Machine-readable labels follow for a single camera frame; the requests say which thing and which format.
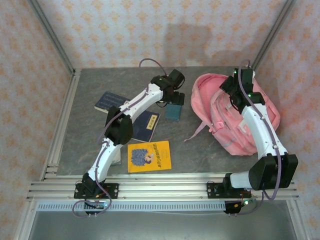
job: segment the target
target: backpack strap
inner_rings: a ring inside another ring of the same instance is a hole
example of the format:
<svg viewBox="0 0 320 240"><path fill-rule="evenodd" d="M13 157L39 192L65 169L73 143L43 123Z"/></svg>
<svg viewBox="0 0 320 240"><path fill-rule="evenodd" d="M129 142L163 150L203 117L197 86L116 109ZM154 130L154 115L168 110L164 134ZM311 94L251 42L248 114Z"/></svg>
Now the backpack strap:
<svg viewBox="0 0 320 240"><path fill-rule="evenodd" d="M195 130L194 134L193 134L190 138L185 139L184 142L186 142L186 141L188 141L188 140L190 140L190 139L193 139L195 136L197 136L198 133L200 133L201 130L205 128L205 126L207 126L207 124L203 121L203 122L200 124L200 126Z"/></svg>

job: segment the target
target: patterned wallpaper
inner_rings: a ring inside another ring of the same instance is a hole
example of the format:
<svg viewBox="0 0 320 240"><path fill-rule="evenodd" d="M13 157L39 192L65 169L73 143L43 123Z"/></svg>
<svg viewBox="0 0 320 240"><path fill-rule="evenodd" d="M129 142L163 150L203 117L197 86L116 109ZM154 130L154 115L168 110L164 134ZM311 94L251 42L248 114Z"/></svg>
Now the patterned wallpaper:
<svg viewBox="0 0 320 240"><path fill-rule="evenodd" d="M320 4L300 0L257 71L281 114L280 138L299 159L295 179L320 239Z"/></svg>
<svg viewBox="0 0 320 240"><path fill-rule="evenodd" d="M70 75L26 0L0 4L0 232L14 237Z"/></svg>
<svg viewBox="0 0 320 240"><path fill-rule="evenodd" d="M286 0L40 0L75 68L235 66L255 59Z"/></svg>

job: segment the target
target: small blue box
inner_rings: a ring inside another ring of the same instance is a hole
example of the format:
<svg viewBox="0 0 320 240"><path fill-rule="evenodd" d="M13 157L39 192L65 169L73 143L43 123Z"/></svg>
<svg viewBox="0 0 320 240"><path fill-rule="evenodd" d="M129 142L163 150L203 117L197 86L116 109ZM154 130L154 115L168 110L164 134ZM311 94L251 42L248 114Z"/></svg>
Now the small blue box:
<svg viewBox="0 0 320 240"><path fill-rule="evenodd" d="M164 117L166 119L179 121L180 115L181 115L181 109L182 109L182 106L180 106L180 105L168 104L165 108Z"/></svg>

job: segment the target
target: gray floor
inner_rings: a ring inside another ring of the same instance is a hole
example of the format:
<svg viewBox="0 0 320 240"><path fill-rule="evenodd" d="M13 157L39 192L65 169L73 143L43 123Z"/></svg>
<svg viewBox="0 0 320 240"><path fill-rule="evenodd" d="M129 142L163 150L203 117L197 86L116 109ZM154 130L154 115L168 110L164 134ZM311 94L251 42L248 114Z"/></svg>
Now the gray floor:
<svg viewBox="0 0 320 240"><path fill-rule="evenodd" d="M195 138L184 142L195 132L201 120L193 112L190 99L192 86L202 74L230 75L233 67L177 67L185 75L180 89L185 93L185 105L179 122L165 119L165 109L152 105L149 110L161 114L152 141L169 140L172 170L146 173L219 173L250 169L257 156L231 156L204 129ZM107 115L94 109L105 91L134 98L157 75L158 67L83 69L67 124L58 175L83 175L95 162L101 146L96 144ZM121 165L111 166L108 175L128 173L128 148L121 149Z"/></svg>
<svg viewBox="0 0 320 240"><path fill-rule="evenodd" d="M71 212L37 212L30 240L296 240L285 201L256 212L107 212L79 219Z"/></svg>

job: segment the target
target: book cover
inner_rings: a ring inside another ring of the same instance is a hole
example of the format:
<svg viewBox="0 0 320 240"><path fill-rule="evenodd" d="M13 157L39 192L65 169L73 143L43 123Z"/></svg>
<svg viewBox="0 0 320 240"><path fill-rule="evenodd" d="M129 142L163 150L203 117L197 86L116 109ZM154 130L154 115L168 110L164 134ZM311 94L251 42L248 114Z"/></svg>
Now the book cover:
<svg viewBox="0 0 320 240"><path fill-rule="evenodd" d="M94 105L94 108L108 113L112 106L120 107L129 101L128 98L119 96L112 92L106 91L100 100ZM133 123L132 139L148 143L154 135L156 126L158 124L160 114L151 111L144 111Z"/></svg>
<svg viewBox="0 0 320 240"><path fill-rule="evenodd" d="M169 141L128 145L128 172L139 173L171 169Z"/></svg>

